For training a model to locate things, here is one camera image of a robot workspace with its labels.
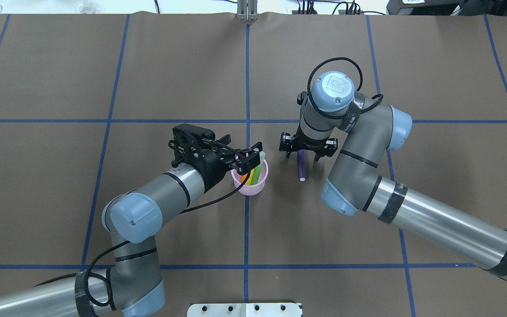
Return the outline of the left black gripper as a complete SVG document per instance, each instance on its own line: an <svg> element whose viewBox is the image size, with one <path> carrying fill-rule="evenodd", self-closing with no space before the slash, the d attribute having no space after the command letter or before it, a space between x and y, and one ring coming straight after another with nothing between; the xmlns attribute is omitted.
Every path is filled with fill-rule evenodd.
<svg viewBox="0 0 507 317"><path fill-rule="evenodd" d="M203 179L204 192L220 183L230 170L249 173L261 163L262 142L256 142L252 147L243 150L233 149L221 142L217 142L217 147L221 149L219 154L212 150L202 150L201 154L195 153L195 169Z"/></svg>

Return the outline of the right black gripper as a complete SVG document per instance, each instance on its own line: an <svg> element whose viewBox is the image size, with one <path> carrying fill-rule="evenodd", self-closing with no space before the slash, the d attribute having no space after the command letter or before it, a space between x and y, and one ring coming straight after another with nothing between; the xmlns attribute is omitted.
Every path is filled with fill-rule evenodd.
<svg viewBox="0 0 507 317"><path fill-rule="evenodd" d="M314 162L318 162L321 157L333 157L338 150L337 138L312 139L303 132L296 132L290 135L286 132L280 134L279 151L285 153L287 159L292 152L300 150L309 150L315 153Z"/></svg>

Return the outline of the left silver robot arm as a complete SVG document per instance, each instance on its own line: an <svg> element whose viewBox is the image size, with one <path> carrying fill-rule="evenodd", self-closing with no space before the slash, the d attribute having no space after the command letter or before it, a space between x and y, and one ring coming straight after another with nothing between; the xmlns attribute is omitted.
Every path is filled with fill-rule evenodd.
<svg viewBox="0 0 507 317"><path fill-rule="evenodd" d="M155 235L177 215L223 180L260 164L262 143L235 150L229 136L175 137L175 159L168 171L131 192L115 197L102 223L113 246L84 271L50 279L0 297L0 317L98 317L120 310L146 317L165 304Z"/></svg>

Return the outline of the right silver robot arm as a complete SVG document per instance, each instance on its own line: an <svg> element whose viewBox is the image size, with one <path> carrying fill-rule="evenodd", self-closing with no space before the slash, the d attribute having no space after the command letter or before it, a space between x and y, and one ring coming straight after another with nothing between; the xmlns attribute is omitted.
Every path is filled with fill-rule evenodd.
<svg viewBox="0 0 507 317"><path fill-rule="evenodd" d="M398 150L410 135L407 113L361 93L344 73L311 74L298 95L296 133L282 133L279 149L320 157L337 155L320 195L344 215L365 211L452 251L465 261L507 281L507 229L485 223L463 211L384 178L378 164L388 150Z"/></svg>

